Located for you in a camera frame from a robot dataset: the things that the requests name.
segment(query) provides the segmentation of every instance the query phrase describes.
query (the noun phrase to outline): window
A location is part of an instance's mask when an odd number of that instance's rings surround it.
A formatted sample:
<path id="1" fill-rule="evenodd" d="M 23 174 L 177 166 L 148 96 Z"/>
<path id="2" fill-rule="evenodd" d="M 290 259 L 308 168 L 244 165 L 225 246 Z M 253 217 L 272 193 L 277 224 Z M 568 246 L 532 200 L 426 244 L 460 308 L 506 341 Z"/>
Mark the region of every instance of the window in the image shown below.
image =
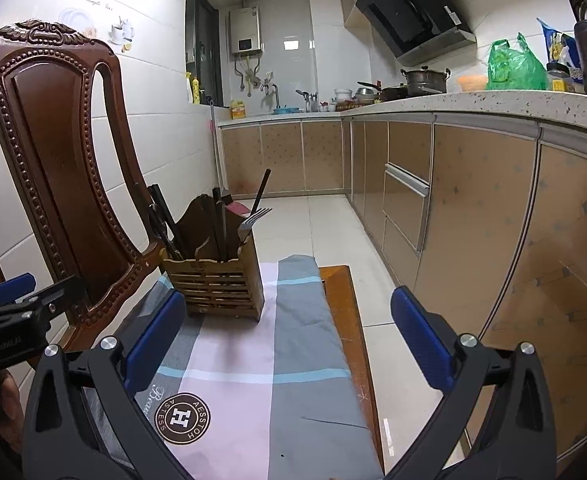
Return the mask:
<path id="1" fill-rule="evenodd" d="M 222 106 L 218 11 L 207 0 L 187 0 L 185 12 L 187 72 L 200 82 L 201 104 Z"/>

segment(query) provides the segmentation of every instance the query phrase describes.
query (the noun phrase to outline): chair backrest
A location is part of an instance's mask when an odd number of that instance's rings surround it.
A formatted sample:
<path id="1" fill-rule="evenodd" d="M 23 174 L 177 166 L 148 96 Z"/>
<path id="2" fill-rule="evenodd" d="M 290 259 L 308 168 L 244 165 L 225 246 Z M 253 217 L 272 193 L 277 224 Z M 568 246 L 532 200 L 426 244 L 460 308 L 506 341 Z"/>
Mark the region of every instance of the chair backrest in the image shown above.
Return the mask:
<path id="1" fill-rule="evenodd" d="M 149 238 L 142 253 L 103 188 L 91 133 L 91 89 L 104 82 L 107 118 L 129 195 Z M 88 348 L 160 263 L 147 192 L 125 112 L 120 64 L 109 46 L 61 23 L 0 28 L 0 144 L 54 281 L 87 286 L 61 344 Z"/>

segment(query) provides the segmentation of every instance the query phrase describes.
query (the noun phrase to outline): fork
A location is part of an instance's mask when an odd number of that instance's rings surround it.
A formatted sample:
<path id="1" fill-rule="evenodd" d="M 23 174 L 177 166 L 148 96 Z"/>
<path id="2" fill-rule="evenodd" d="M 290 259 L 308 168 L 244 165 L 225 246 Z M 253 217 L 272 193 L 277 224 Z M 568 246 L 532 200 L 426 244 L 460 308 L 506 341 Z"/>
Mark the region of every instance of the fork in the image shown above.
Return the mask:
<path id="1" fill-rule="evenodd" d="M 244 241 L 251 233 L 251 228 L 253 224 L 255 224 L 258 220 L 263 218 L 264 215 L 269 213 L 272 210 L 270 207 L 264 207 L 258 209 L 254 214 L 249 215 L 247 218 L 244 219 L 242 224 L 238 227 L 238 238 L 240 238 L 240 243 L 243 244 Z"/>

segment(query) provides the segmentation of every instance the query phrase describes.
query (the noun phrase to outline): white tiled wall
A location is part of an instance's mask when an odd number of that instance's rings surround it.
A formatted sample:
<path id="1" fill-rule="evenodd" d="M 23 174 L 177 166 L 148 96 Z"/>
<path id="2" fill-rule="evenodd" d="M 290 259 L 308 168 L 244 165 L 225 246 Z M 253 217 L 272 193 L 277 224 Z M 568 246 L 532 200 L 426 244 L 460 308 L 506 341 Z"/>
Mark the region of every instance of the white tiled wall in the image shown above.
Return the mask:
<path id="1" fill-rule="evenodd" d="M 264 52 L 257 76 L 264 80 L 267 72 L 274 72 L 272 82 L 278 85 L 280 105 L 304 107 L 304 99 L 295 91 L 316 91 L 309 0 L 262 0 L 250 2 L 248 5 L 258 6 L 260 10 L 260 32 Z M 221 24 L 223 20 L 228 22 L 229 10 L 230 7 L 221 10 Z M 245 89 L 240 91 L 240 76 L 234 72 L 234 57 L 228 48 L 228 26 L 227 23 L 226 30 L 221 27 L 221 59 L 222 64 L 228 67 L 230 88 L 230 93 L 225 93 L 225 105 L 229 105 L 231 100 L 240 99 L 245 102 L 247 116 L 269 114 L 276 107 L 273 90 L 266 96 L 260 88 L 252 88 L 251 97 L 248 97 L 245 81 Z M 298 41 L 298 49 L 285 50 L 285 41 Z M 238 69 L 244 72 L 245 60 L 238 61 L 237 65 Z M 252 68 L 256 66 L 255 56 L 250 58 L 250 65 Z"/>
<path id="2" fill-rule="evenodd" d="M 355 92 L 358 81 L 397 84 L 395 57 L 376 31 L 345 28 L 340 0 L 309 2 L 321 100 L 330 100 L 336 88 Z"/>
<path id="3" fill-rule="evenodd" d="M 513 46 L 517 44 L 515 38 L 519 32 L 526 36 L 531 50 L 546 65 L 544 36 L 536 18 L 571 34 L 576 23 L 568 0 L 454 0 L 454 3 L 476 34 L 478 44 L 429 62 L 433 69 L 452 70 L 449 92 L 461 90 L 456 82 L 461 75 L 486 74 L 491 44 L 506 39 Z"/>
<path id="4" fill-rule="evenodd" d="M 187 104 L 185 0 L 0 0 L 0 27 L 29 18 L 57 22 L 65 9 L 76 9 L 75 23 L 93 27 L 96 37 L 104 41 L 109 41 L 110 27 L 120 18 L 132 23 L 135 34 L 131 50 L 123 53 L 120 46 L 110 46 L 122 67 L 136 153 L 147 184 L 160 184 L 172 213 L 182 215 L 193 197 L 211 189 L 215 178 L 209 107 Z M 224 108 L 217 108 L 216 113 L 221 118 L 229 116 Z M 132 242 L 144 248 L 146 233 L 123 184 L 99 76 L 94 85 L 92 118 L 96 158 L 107 195 Z M 7 277 L 32 272 L 38 287 L 51 283 L 1 149 L 0 264 Z M 156 277 L 154 274 L 145 281 L 120 317 Z M 65 325 L 64 317 L 55 320 L 50 339 L 60 338 Z M 12 369 L 25 399 L 30 385 L 30 379 L 25 380 L 28 371 L 27 365 Z"/>

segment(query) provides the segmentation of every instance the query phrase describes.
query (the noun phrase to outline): drawer handle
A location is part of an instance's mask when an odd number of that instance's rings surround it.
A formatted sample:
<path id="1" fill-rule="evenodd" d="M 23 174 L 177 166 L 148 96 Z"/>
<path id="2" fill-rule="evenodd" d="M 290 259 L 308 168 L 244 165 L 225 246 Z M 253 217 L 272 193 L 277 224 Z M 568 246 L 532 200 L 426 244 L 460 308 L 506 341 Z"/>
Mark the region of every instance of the drawer handle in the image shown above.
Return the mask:
<path id="1" fill-rule="evenodd" d="M 429 194 L 429 186 L 421 180 L 417 179 L 412 174 L 407 173 L 406 171 L 403 171 L 392 164 L 386 164 L 385 167 L 386 174 L 401 184 L 404 184 L 414 193 L 419 194 L 422 198 L 425 198 Z"/>

